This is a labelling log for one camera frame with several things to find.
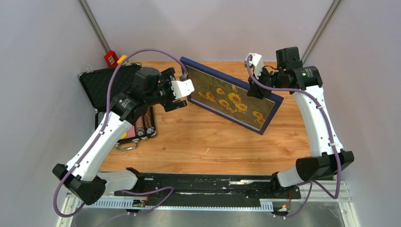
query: metal pole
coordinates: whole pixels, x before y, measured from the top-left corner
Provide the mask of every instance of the metal pole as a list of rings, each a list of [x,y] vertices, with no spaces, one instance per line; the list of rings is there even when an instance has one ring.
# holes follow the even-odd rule
[[[333,17],[334,13],[336,12],[341,2],[342,0],[334,0],[331,3],[329,9],[326,12],[326,15],[324,15],[322,22],[320,23],[312,40],[310,41],[308,47],[306,48],[304,55],[302,55],[302,62],[304,64],[308,60],[312,50],[314,49],[316,43],[319,41],[321,35],[323,34],[324,30],[326,29],[328,23],[330,22],[331,18]]]
[[[105,53],[110,51],[109,44],[107,43],[105,36],[103,35],[102,31],[100,30],[99,25],[97,24],[95,17],[93,16],[92,11],[89,8],[89,5],[86,0],[77,0],[78,3],[81,5],[82,11],[84,11],[85,16],[87,17],[90,25],[93,28],[97,38],[99,39],[100,44],[102,45],[103,50]]]

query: blue picture frame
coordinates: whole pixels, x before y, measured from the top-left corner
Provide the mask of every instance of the blue picture frame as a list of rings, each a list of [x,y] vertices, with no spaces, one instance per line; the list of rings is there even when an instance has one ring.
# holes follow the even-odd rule
[[[204,74],[207,74],[207,75],[212,76],[212,77],[214,77],[216,79],[225,81],[225,82],[227,82],[229,84],[232,84],[232,85],[234,85],[236,87],[239,87],[239,88],[242,88],[244,90],[249,90],[249,88],[250,88],[249,83],[244,82],[244,81],[242,81],[240,79],[234,78],[234,77],[232,77],[230,75],[227,75],[227,74],[225,74],[223,72],[220,72],[220,71],[215,70],[213,68],[210,68],[208,66],[202,65],[202,64],[200,64],[200,63],[198,63],[196,61],[190,60],[190,59],[185,58],[185,57],[181,57],[180,61],[186,66],[186,68],[188,70],[193,68],[193,69],[198,70],[198,71],[200,71],[200,72],[202,72]],[[274,103],[274,105],[271,108],[271,110],[270,110],[268,116],[266,117],[265,122],[263,123],[261,128],[257,129],[257,128],[255,128],[255,127],[253,127],[253,126],[251,126],[249,124],[246,124],[246,123],[244,123],[244,122],[242,122],[242,121],[240,121],[240,120],[238,120],[238,119],[236,119],[236,118],[234,118],[232,116],[229,116],[228,114],[225,114],[225,113],[223,113],[221,111],[218,111],[218,110],[216,110],[214,108],[211,108],[210,106],[208,106],[205,103],[202,103],[200,101],[197,101],[197,100],[193,99],[192,95],[189,95],[187,97],[187,99],[188,99],[189,102],[191,102],[191,103],[193,103],[193,104],[195,104],[195,105],[197,105],[199,107],[202,107],[202,108],[204,108],[204,109],[206,109],[208,111],[211,111],[211,112],[213,112],[213,113],[215,113],[215,114],[217,114],[217,115],[219,115],[221,117],[224,117],[224,118],[226,118],[226,119],[228,119],[228,120],[230,120],[232,122],[235,122],[235,123],[247,128],[249,130],[252,130],[252,131],[260,134],[260,135],[262,135],[265,132],[265,130],[267,129],[267,127],[270,124],[271,120],[273,119],[273,116],[276,114],[277,110],[279,109],[279,107],[281,106],[281,104],[282,104],[282,102],[284,100],[283,97],[281,97],[279,95],[276,95],[274,93],[271,93],[271,95],[268,98],[266,98],[267,100],[272,101]]]

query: black case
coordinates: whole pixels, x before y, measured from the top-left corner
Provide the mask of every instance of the black case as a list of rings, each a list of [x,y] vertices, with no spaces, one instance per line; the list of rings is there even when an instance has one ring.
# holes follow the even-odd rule
[[[140,70],[142,65],[140,63],[133,63],[128,66],[122,66],[120,70],[118,70],[117,75],[114,78],[112,90],[111,90],[111,98],[115,95],[126,91],[129,88],[130,82],[133,80],[135,73]],[[95,129],[98,126],[99,120],[102,120],[103,117],[99,119],[99,116],[106,112],[106,95],[107,88],[109,86],[110,79],[114,72],[115,68],[106,68],[101,70],[93,70],[82,72],[79,74],[79,81],[82,84],[92,106],[95,109]],[[154,131],[151,133],[145,132],[144,135],[130,138],[124,138],[119,140],[115,147],[118,151],[124,151],[128,149],[133,149],[138,147],[139,140],[146,140],[156,136],[156,121],[155,121],[155,112],[153,107],[150,107],[151,113],[151,122],[154,128]],[[136,146],[131,148],[119,149],[120,144],[135,142]]]

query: yellow object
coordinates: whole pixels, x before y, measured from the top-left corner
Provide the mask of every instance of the yellow object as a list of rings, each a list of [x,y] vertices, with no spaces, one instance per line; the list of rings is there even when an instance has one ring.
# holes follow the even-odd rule
[[[264,120],[263,120],[262,118],[258,118],[258,119],[256,119],[256,121],[257,121],[257,123],[259,123],[259,124],[263,124],[263,123],[264,123]]]
[[[117,64],[120,64],[126,57],[126,55],[121,56],[120,59],[117,61]]]
[[[233,102],[234,104],[238,104],[238,103],[241,103],[241,97],[238,95],[238,94],[236,94],[236,93],[230,93],[230,94],[228,94],[228,99],[231,101],[231,102]]]
[[[263,114],[261,114],[261,113],[258,112],[258,111],[254,111],[254,112],[253,112],[253,115],[254,115],[255,117],[257,117],[257,118],[263,118]]]
[[[214,96],[213,96],[212,93],[210,93],[210,92],[206,92],[206,97],[207,97],[208,99],[214,99]]]
[[[224,95],[224,90],[221,89],[221,88],[219,88],[219,87],[216,89],[216,92],[217,92],[217,94],[219,94],[219,95]]]
[[[235,113],[235,112],[237,112],[236,109],[231,109],[231,107],[227,107],[226,109],[227,109],[228,111],[230,111],[232,114]]]
[[[220,99],[219,101],[218,101],[218,103],[220,103],[220,105],[222,105],[222,106],[224,106],[224,107],[229,107],[230,106],[230,103],[228,103],[226,100],[224,100],[224,99]]]
[[[243,103],[236,103],[235,106],[238,108],[239,111],[245,112],[248,110],[248,106]]]
[[[120,137],[120,139],[122,140],[122,139],[124,139],[126,136],[127,136],[127,133],[124,133],[124,134]]]

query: case handle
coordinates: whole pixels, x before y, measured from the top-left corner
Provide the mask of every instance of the case handle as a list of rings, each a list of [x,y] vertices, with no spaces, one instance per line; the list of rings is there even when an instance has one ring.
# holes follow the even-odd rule
[[[135,146],[134,146],[134,147],[119,149],[119,146],[120,146],[119,143],[116,143],[116,144],[114,145],[114,147],[115,147],[115,149],[116,149],[118,152],[123,152],[123,151],[127,151],[127,150],[132,150],[132,149],[138,148],[138,141],[134,141],[134,143],[135,143]]]

